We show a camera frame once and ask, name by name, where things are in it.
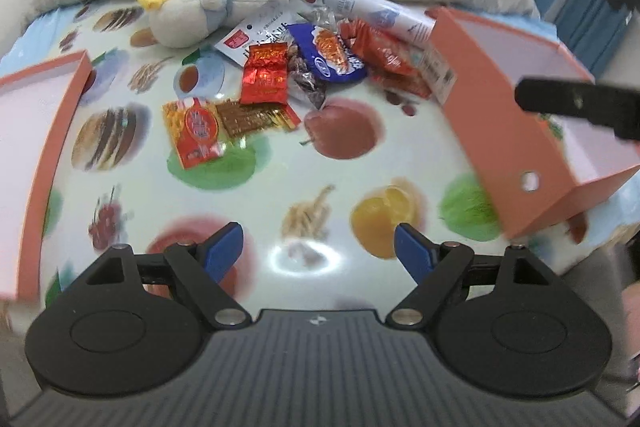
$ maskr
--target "plush toy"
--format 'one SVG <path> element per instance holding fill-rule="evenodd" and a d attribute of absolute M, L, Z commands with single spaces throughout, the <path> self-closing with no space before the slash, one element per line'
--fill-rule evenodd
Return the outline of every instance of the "plush toy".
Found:
<path fill-rule="evenodd" d="M 148 12 L 154 37 L 169 48 L 186 48 L 197 44 L 220 26 L 236 26 L 267 1 L 138 0 Z"/>

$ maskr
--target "white spray bottle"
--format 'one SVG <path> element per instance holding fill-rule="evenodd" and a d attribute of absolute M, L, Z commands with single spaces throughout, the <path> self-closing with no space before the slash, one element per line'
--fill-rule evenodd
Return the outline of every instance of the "white spray bottle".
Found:
<path fill-rule="evenodd" d="M 363 19 L 386 30 L 399 39 L 422 47 L 429 37 L 435 19 L 388 0 L 322 0 L 329 8 L 345 17 Z"/>

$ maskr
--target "printed apple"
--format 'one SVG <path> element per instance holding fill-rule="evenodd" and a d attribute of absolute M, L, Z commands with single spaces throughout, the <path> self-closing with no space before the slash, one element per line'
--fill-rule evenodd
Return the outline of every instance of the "printed apple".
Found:
<path fill-rule="evenodd" d="M 172 222 L 146 247 L 146 253 L 159 253 L 174 243 L 201 243 L 224 227 L 230 220 L 218 216 L 183 217 Z M 250 285 L 254 263 L 251 239 L 244 230 L 242 254 L 220 282 L 220 287 L 232 297 L 238 298 Z M 162 288 L 151 288 L 151 293 L 166 296 Z"/>
<path fill-rule="evenodd" d="M 315 149 L 327 158 L 351 160 L 364 156 L 382 140 L 379 115 L 369 105 L 332 98 L 305 117 L 305 128 Z"/>

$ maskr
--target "blue snack bag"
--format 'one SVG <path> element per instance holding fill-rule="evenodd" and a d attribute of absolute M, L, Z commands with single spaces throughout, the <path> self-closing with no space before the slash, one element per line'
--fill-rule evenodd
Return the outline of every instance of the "blue snack bag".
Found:
<path fill-rule="evenodd" d="M 364 63 L 332 31 L 309 23 L 288 24 L 287 30 L 316 77 L 327 82 L 355 82 L 367 76 Z"/>

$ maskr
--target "orange paper box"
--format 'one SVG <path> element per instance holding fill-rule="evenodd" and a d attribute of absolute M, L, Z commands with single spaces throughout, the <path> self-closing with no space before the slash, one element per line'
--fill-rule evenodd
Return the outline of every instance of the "orange paper box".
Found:
<path fill-rule="evenodd" d="M 564 44 L 458 10 L 430 14 L 437 23 L 423 67 L 507 237 L 602 203 L 638 171 L 635 147 L 612 130 L 516 105 L 514 87 L 524 75 L 593 82 Z"/>
<path fill-rule="evenodd" d="M 86 52 L 0 78 L 0 299 L 37 300 L 49 192 L 92 65 Z"/>

